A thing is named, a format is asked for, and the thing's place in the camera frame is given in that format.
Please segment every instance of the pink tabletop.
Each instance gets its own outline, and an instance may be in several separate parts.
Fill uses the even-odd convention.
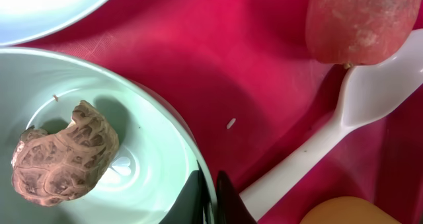
[[[213,177],[226,170],[241,191],[310,137],[336,105],[345,70],[309,57],[307,2],[110,0],[24,46],[81,57],[159,93],[191,127]],[[417,223],[421,107],[423,89],[351,133],[259,223],[297,224],[337,196],[365,198],[401,223]]]

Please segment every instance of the spoon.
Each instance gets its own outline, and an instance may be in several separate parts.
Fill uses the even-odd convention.
[[[333,117],[308,141],[241,192],[259,220],[351,131],[396,109],[423,83],[423,29],[377,65],[356,66],[345,76]]]

